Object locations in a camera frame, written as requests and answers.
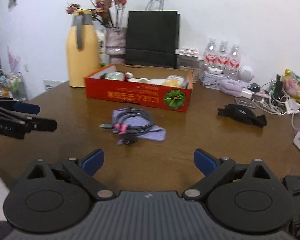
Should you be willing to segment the red cardboard box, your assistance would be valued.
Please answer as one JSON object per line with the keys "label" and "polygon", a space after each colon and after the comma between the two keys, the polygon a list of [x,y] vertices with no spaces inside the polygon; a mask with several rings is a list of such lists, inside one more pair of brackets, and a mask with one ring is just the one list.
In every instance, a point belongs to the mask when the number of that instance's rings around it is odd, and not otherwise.
{"label": "red cardboard box", "polygon": [[[131,73],[135,79],[167,79],[174,75],[183,78],[180,87],[155,85],[145,82],[113,80],[105,78],[106,74],[122,72]],[[190,71],[149,67],[110,64],[85,77],[87,98],[115,102],[135,103],[141,106],[154,107],[172,111],[186,112],[191,100],[193,77]]]}

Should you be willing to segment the water bottle left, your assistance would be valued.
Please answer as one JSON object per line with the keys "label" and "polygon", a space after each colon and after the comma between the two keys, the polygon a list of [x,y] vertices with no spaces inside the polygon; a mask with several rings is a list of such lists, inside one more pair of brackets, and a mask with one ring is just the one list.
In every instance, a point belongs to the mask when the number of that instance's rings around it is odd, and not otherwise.
{"label": "water bottle left", "polygon": [[204,51],[204,69],[214,67],[217,58],[216,39],[210,38]]}

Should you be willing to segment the dried pink flowers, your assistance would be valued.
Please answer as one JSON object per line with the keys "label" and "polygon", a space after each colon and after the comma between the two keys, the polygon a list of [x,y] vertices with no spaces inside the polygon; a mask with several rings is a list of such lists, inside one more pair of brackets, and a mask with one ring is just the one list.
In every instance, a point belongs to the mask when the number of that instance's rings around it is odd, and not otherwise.
{"label": "dried pink flowers", "polygon": [[122,20],[128,0],[87,0],[92,7],[93,21],[99,22],[106,28],[121,28]]}

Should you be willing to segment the clear storage box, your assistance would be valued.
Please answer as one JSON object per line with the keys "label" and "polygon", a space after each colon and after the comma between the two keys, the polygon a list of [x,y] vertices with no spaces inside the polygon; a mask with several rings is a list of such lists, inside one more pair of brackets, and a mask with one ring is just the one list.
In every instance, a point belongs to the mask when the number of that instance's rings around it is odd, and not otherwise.
{"label": "clear storage box", "polygon": [[200,59],[198,49],[178,48],[175,50],[177,58],[176,68],[190,71],[193,83],[199,83]]}

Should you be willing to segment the water bottle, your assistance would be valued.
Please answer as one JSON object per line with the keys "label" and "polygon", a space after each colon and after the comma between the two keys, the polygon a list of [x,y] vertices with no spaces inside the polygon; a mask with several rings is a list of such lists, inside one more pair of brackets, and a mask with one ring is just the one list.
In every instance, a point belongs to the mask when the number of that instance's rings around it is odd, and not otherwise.
{"label": "water bottle", "polygon": [[241,58],[239,55],[239,45],[234,44],[230,50],[228,63],[228,77],[235,79],[239,70]]}
{"label": "water bottle", "polygon": [[210,38],[204,51],[204,69],[214,67],[217,58],[216,39]]}
{"label": "water bottle", "polygon": [[219,46],[219,51],[217,53],[217,58],[216,58],[216,67],[220,69],[221,72],[224,72],[225,68],[229,63],[229,55],[227,52],[227,48],[228,48],[228,41],[221,41],[221,44]]}

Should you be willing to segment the colourful snack bag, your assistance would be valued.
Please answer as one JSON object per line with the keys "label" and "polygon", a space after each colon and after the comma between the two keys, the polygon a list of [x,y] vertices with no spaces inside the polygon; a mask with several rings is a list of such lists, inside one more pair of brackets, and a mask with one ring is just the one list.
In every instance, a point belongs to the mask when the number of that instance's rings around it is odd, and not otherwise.
{"label": "colourful snack bag", "polygon": [[284,76],[285,92],[296,101],[300,101],[300,76],[292,70],[285,69]]}

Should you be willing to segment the lavender fluffy cloth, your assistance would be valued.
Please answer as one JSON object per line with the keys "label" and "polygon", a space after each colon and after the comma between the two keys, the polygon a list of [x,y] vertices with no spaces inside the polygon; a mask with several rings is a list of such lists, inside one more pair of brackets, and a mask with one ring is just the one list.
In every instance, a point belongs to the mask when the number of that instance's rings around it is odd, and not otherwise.
{"label": "lavender fluffy cloth", "polygon": [[219,85],[219,90],[224,94],[240,98],[242,85],[236,80],[226,79],[221,81]]}

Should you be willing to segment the water bottle middle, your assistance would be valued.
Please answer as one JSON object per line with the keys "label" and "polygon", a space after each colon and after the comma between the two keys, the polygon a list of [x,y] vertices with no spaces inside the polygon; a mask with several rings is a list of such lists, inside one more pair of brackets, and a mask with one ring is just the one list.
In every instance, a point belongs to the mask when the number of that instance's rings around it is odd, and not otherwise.
{"label": "water bottle middle", "polygon": [[228,41],[221,41],[221,44],[219,46],[219,51],[217,53],[217,58],[216,58],[216,67],[220,69],[221,72],[224,72],[225,68],[229,63],[229,55],[227,52],[227,48],[228,48]]}

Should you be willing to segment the water bottle right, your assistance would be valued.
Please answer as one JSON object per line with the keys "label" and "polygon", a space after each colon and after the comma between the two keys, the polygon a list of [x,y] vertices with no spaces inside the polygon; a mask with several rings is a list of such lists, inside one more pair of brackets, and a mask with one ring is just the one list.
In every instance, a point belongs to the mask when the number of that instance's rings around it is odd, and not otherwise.
{"label": "water bottle right", "polygon": [[235,79],[239,70],[241,58],[239,55],[239,45],[234,44],[230,50],[228,63],[228,77]]}

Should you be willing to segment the white round speaker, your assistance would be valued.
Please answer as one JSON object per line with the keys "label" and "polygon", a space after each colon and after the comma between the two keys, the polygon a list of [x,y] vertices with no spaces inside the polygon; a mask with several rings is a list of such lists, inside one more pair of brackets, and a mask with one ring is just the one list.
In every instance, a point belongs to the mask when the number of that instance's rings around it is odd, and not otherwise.
{"label": "white round speaker", "polygon": [[250,66],[242,66],[238,71],[238,79],[249,83],[254,78],[254,71]]}

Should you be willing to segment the pink patterned vase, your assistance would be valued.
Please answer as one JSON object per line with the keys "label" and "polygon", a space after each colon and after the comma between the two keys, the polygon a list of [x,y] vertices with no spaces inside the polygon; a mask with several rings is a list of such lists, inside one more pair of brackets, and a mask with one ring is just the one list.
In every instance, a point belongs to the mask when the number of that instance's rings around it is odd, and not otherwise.
{"label": "pink patterned vase", "polygon": [[124,64],[126,53],[126,28],[108,28],[106,32],[106,54],[109,63]]}

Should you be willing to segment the black paper bag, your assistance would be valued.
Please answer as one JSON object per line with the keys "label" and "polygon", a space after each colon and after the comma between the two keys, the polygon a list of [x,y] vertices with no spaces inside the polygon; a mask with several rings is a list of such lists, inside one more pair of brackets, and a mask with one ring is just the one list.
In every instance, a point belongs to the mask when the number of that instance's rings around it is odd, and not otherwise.
{"label": "black paper bag", "polygon": [[128,13],[125,64],[176,68],[180,14],[150,0],[145,10]]}

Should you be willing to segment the purple cloth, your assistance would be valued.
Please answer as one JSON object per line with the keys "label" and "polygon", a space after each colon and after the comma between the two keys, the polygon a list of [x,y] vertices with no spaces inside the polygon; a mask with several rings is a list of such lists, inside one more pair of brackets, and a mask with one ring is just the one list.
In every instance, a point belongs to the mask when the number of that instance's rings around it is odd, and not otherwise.
{"label": "purple cloth", "polygon": [[153,116],[144,109],[128,107],[114,110],[111,124],[113,133],[120,136],[119,145],[131,145],[138,139],[157,142],[166,139],[166,130],[157,126]]}

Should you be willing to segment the yellow thermos jug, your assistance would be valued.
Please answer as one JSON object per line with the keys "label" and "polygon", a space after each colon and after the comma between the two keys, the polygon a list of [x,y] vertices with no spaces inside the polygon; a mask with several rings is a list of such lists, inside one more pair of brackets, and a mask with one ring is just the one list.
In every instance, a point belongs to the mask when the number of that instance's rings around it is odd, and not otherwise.
{"label": "yellow thermos jug", "polygon": [[66,59],[69,85],[74,88],[85,87],[85,78],[100,69],[98,38],[92,11],[78,10],[73,13],[66,40]]}

